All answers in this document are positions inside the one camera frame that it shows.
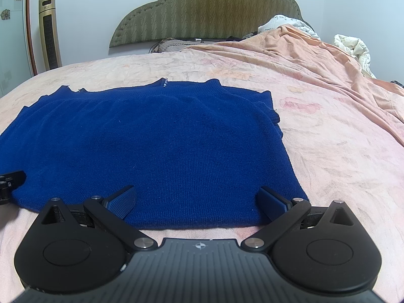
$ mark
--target frosted glass panel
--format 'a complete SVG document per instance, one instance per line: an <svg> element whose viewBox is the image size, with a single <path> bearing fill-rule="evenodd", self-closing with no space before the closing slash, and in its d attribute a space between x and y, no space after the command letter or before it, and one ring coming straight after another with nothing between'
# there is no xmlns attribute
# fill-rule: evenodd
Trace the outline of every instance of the frosted glass panel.
<svg viewBox="0 0 404 303"><path fill-rule="evenodd" d="M31 77L23 3L24 0L0 0L0 96Z"/></svg>

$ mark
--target triangular cutout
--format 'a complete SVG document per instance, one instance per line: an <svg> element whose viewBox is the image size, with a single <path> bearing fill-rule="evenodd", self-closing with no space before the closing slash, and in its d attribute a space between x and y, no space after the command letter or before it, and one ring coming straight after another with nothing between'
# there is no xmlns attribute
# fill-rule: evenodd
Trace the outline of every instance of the triangular cutout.
<svg viewBox="0 0 404 303"><path fill-rule="evenodd" d="M53 224L53 223L59 223L59 222L64 222L64 221L65 221L65 218L63 217L62 213L60 212L59 207L52 206L49 209L48 214L42 220L42 224Z"/></svg>
<svg viewBox="0 0 404 303"><path fill-rule="evenodd" d="M342 207L335 210L333 217L330 220L331 223L353 225L354 223L349 218L348 214Z"/></svg>

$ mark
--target pink bed sheet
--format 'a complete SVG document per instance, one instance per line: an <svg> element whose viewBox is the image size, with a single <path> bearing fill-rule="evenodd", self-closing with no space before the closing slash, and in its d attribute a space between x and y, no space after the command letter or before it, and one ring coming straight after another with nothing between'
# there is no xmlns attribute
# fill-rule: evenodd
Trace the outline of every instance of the pink bed sheet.
<svg viewBox="0 0 404 303"><path fill-rule="evenodd" d="M72 90L138 86L159 78L270 90L296 176L315 206L345 200L378 246L382 269L374 290L387 302L404 298L404 90L363 77L338 48L291 26L241 42L181 52L123 56L65 66L27 80L0 99L0 132L24 105L60 85ZM15 251L36 214L0 207L0 302L23 287ZM256 228L145 231L163 237L236 238Z"/></svg>

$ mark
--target gray ribbed plate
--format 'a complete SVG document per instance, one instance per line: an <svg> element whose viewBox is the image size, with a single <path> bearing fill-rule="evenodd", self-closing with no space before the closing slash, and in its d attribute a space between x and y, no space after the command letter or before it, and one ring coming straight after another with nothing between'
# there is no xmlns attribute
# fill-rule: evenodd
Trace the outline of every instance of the gray ribbed plate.
<svg viewBox="0 0 404 303"><path fill-rule="evenodd" d="M27 289L15 303L381 303L373 292L326 297L304 292L279 276L266 255L235 240L166 238L155 251L136 253L110 283L81 294Z"/></svg>

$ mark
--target gold tower heater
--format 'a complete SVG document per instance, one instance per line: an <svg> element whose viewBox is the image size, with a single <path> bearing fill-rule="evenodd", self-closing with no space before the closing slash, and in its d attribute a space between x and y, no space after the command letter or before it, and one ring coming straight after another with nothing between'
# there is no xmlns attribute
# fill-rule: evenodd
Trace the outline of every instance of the gold tower heater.
<svg viewBox="0 0 404 303"><path fill-rule="evenodd" d="M39 0L39 32L46 70L61 67L55 0Z"/></svg>

